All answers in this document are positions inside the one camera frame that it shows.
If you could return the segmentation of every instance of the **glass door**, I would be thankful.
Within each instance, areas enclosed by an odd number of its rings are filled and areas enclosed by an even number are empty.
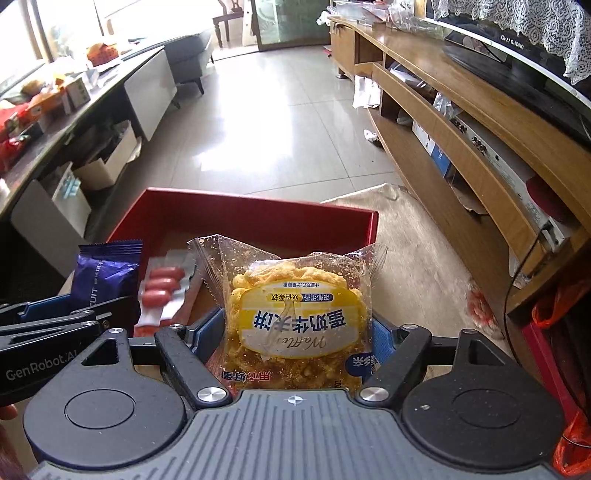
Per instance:
[[[330,41],[326,25],[316,19],[329,0],[252,0],[261,50],[277,47],[322,45]]]

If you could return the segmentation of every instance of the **cardboard box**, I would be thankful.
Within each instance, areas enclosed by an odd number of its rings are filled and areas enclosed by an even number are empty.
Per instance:
[[[413,121],[413,133],[419,139],[425,150],[427,150],[427,153],[431,155],[431,158],[435,162],[435,165],[437,165],[437,168],[439,168],[443,177],[446,179],[453,177],[456,170],[452,162],[447,155],[442,152],[433,139],[429,137],[429,134],[425,132],[423,127],[421,127],[416,121]]]
[[[102,158],[91,160],[86,165],[74,170],[74,175],[80,179],[84,190],[102,190],[112,187],[121,170],[131,158],[137,145],[131,122],[126,120],[115,125],[115,128],[124,129],[125,133],[111,156],[106,160]]]
[[[437,165],[443,178],[448,180],[453,193],[456,194],[462,206],[469,212],[474,212],[478,215],[487,215],[486,209],[474,191],[466,183],[466,180],[457,172],[448,156],[443,153],[433,139],[429,137],[429,134],[416,121],[413,121],[413,132],[425,150],[427,150],[435,165]]]
[[[74,110],[77,110],[85,103],[90,102],[90,93],[88,93],[86,83],[85,74],[83,73],[66,85],[66,93],[70,98]]]

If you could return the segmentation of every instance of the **yellow label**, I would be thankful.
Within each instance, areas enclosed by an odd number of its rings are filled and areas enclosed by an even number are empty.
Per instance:
[[[285,281],[255,287],[241,297],[241,343],[265,356],[329,355],[358,340],[360,306],[353,292],[325,282]]]

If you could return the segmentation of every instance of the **sausage package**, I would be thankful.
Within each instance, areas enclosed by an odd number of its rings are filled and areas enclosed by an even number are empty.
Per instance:
[[[138,300],[142,310],[134,336],[153,335],[160,327],[178,323],[176,314],[186,300],[195,272],[189,250],[170,250],[165,257],[148,260],[146,275],[139,284]]]

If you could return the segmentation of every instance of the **wooden chair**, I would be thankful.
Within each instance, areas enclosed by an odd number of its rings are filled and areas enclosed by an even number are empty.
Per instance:
[[[242,10],[242,7],[238,5],[237,1],[230,0],[232,2],[232,11],[228,13],[228,8],[226,7],[226,4],[223,2],[223,0],[217,1],[222,6],[223,15],[220,15],[219,17],[213,17],[212,20],[213,26],[216,29],[217,44],[220,46],[220,48],[222,48],[222,32],[220,31],[219,23],[224,22],[224,25],[226,27],[226,41],[230,41],[230,27],[228,25],[228,20],[232,20],[234,18],[242,18],[244,16],[244,11]]]

